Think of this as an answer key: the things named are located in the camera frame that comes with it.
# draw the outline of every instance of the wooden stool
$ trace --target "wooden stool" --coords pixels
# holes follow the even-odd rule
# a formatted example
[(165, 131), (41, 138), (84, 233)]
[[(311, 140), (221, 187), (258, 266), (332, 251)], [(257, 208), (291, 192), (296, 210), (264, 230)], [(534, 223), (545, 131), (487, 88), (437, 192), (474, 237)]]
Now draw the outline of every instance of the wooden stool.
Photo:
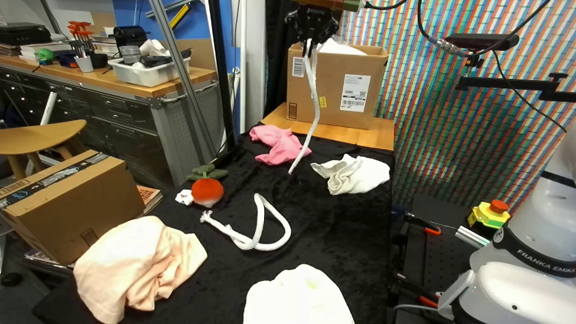
[(24, 178), (26, 158), (33, 169), (42, 169), (37, 151), (53, 147), (62, 158), (69, 158), (71, 151), (66, 142), (86, 125), (84, 118), (53, 122), (42, 125), (6, 127), (0, 129), (0, 154), (5, 154), (15, 178)]

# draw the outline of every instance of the floor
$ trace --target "floor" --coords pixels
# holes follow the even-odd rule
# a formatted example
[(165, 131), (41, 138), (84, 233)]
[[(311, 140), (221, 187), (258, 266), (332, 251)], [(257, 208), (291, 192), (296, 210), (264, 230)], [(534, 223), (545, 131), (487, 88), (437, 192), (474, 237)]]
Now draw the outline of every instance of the floor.
[[(0, 158), (0, 187), (10, 183), (5, 174), (5, 160)], [(21, 282), (15, 286), (0, 284), (0, 322), (10, 324), (39, 324), (32, 314), (32, 307), (48, 293), (48, 287), (24, 266), (23, 253), (28, 250), (14, 232), (3, 233), (5, 250), (3, 262), (0, 262), (1, 273), (15, 271), (21, 275)]]

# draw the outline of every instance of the wooden table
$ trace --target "wooden table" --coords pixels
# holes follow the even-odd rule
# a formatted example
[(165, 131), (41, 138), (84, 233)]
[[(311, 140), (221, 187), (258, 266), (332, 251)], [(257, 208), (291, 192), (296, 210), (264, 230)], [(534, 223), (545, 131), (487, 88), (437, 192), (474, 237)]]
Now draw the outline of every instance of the wooden table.
[[(111, 89), (111, 91), (120, 91), (120, 93), (129, 93), (129, 95), (136, 95), (136, 97), (145, 97), (145, 98), (152, 98), (152, 97), (161, 97), (168, 91), (177, 89), (179, 86), (179, 79), (168, 80), (168, 82), (161, 82), (156, 86), (138, 86), (138, 84), (127, 84), (127, 82), (120, 82), (114, 79), (114, 71), (107, 70), (107, 68), (95, 68), (93, 71), (82, 73), (78, 68), (66, 68), (60, 64), (41, 64), (37, 68), (37, 64), (30, 62), (30, 61), (23, 61), (19, 57), (12, 57), (12, 55), (0, 55), (0, 66), (8, 66), (8, 68), (15, 68), (21, 71), (33, 71), (33, 75), (37, 77), (55, 77), (59, 80), (66, 80), (66, 82), (75, 82), (78, 86), (96, 86), (100, 89)], [(213, 70), (206, 70), (206, 68), (195, 68), (190, 66), (190, 80), (192, 84), (199, 84), (199, 82), (206, 82), (210, 79), (215, 77)]]
[[(285, 118), (285, 104), (280, 104), (271, 113), (267, 113), (262, 118), (262, 124), (289, 127), (293, 133), (305, 133), (311, 125), (311, 122)], [(390, 118), (377, 116), (372, 118), (370, 127), (366, 129), (318, 124), (312, 134), (361, 147), (393, 151), (395, 124)]]

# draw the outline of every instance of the white robot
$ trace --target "white robot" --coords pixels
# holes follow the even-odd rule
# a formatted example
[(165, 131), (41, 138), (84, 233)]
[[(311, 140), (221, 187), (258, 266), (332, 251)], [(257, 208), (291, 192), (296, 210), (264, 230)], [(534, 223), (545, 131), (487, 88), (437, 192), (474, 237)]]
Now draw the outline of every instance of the white robot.
[(469, 257), (438, 298), (453, 318), (458, 305), (480, 322), (576, 322), (576, 125), (548, 160), (530, 196)]

